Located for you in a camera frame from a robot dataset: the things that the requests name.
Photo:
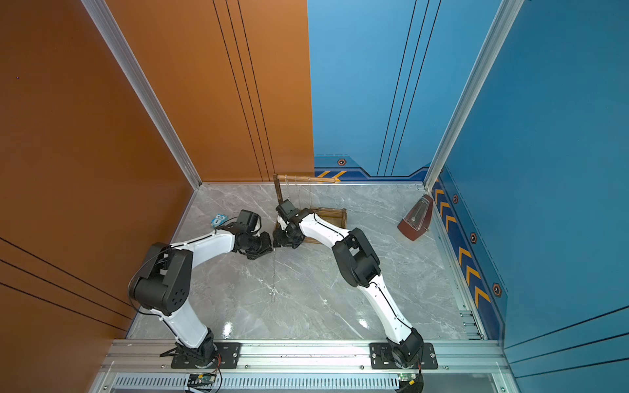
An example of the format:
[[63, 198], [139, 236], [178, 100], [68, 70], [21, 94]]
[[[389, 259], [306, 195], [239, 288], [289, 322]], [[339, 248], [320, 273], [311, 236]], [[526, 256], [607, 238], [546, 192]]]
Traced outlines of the wooden jewelry display stand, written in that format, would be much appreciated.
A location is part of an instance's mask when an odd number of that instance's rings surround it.
[[[282, 183], [309, 183], [315, 178], [304, 176], [273, 175], [278, 204], [284, 200], [290, 200], [299, 210], [299, 213], [291, 219], [290, 223], [297, 224], [301, 232], [306, 236], [303, 243], [320, 244], [332, 248], [337, 242], [344, 239], [348, 234], [347, 211], [345, 209], [327, 208], [321, 206], [298, 207], [288, 195], [283, 194]], [[280, 224], [284, 229], [288, 224], [278, 216], [276, 224]]]

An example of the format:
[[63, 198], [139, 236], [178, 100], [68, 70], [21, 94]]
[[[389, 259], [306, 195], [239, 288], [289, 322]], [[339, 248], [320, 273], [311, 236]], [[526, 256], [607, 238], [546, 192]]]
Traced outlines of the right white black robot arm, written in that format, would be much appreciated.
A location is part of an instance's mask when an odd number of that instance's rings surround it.
[[310, 209], [299, 210], [285, 200], [276, 207], [274, 246], [299, 247], [310, 237], [330, 248], [340, 275], [368, 299], [384, 327], [391, 355], [400, 368], [420, 361], [424, 339], [396, 304], [384, 281], [380, 259], [361, 229], [342, 229]]

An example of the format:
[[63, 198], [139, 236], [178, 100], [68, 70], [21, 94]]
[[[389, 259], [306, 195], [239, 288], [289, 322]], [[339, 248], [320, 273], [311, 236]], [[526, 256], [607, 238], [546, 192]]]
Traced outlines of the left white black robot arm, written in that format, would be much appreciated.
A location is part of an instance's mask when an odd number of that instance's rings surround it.
[[128, 298], [170, 329], [175, 337], [175, 349], [171, 352], [174, 357], [197, 368], [216, 365], [214, 335], [188, 299], [193, 269], [231, 252], [249, 260], [269, 254], [273, 251], [270, 234], [260, 228], [260, 216], [242, 210], [236, 219], [209, 234], [180, 243], [157, 242], [149, 247], [142, 266], [129, 280]]

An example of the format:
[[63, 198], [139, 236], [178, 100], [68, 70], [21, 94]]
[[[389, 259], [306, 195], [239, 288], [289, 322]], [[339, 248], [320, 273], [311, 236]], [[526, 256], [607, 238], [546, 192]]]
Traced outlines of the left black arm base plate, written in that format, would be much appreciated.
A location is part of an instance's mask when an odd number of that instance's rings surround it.
[[173, 350], [163, 353], [172, 356], [170, 368], [185, 369], [236, 369], [241, 355], [240, 342], [212, 342], [198, 349], [177, 344]]

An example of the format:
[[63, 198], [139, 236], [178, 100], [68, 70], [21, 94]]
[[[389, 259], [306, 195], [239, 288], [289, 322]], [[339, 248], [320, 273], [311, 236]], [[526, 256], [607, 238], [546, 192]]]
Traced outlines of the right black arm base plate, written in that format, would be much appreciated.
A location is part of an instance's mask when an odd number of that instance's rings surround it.
[[424, 342], [420, 350], [410, 356], [403, 350], [394, 349], [389, 342], [372, 342], [369, 344], [371, 368], [376, 370], [437, 370], [439, 368], [434, 346]]

